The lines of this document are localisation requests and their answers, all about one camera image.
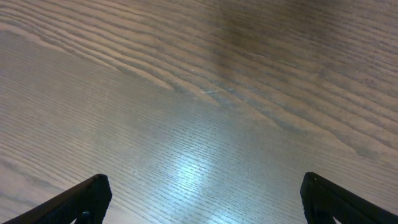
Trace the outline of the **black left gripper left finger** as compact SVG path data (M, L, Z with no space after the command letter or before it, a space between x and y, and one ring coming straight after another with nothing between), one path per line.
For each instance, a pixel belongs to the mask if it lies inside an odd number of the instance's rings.
M96 174L4 224L102 224L111 199L108 177Z

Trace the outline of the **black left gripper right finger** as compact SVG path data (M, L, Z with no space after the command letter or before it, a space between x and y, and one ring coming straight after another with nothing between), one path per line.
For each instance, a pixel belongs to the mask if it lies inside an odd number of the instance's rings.
M397 215L314 172L304 175L300 196L308 224L397 224Z

